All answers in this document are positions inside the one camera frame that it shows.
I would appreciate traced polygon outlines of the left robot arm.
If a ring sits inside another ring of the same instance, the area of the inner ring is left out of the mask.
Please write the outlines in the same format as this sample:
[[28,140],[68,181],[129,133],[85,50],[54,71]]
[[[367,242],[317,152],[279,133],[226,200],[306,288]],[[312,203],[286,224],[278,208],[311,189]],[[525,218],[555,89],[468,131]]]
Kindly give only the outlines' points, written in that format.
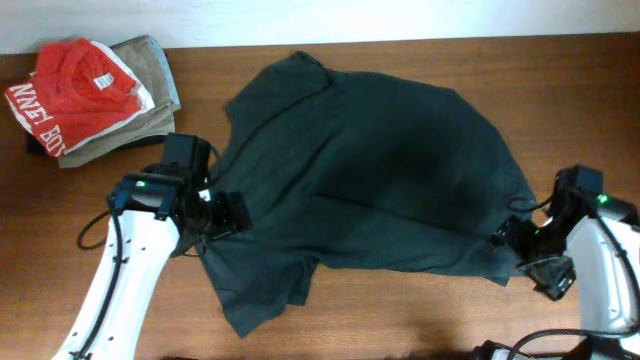
[[167,261],[207,237],[221,240],[252,225],[240,193],[204,199],[185,176],[129,174],[107,203],[104,252],[54,360],[133,358]]

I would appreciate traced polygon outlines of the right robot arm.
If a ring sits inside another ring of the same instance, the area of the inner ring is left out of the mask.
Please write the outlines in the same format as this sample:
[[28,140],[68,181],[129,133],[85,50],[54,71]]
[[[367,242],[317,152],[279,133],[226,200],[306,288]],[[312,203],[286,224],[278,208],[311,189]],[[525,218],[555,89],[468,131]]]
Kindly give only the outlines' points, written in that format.
[[544,226],[506,224],[499,239],[524,239],[519,265],[552,300],[579,288],[577,329],[531,333],[515,345],[486,341],[473,359],[527,359],[527,344],[555,336],[578,338],[565,351],[540,352],[540,359],[636,359],[639,356],[639,218],[634,205],[606,194],[572,190],[556,195]]

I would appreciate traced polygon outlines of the dark green t-shirt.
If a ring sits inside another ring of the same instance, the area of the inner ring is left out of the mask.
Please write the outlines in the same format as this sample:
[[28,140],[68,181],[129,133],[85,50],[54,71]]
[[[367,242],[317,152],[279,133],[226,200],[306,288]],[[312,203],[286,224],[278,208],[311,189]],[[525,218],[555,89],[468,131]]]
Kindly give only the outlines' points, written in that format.
[[482,277],[508,202],[533,194],[499,131],[456,91],[339,72],[304,52],[269,65],[228,104],[214,187],[253,226],[197,247],[237,335],[302,306],[318,265]]

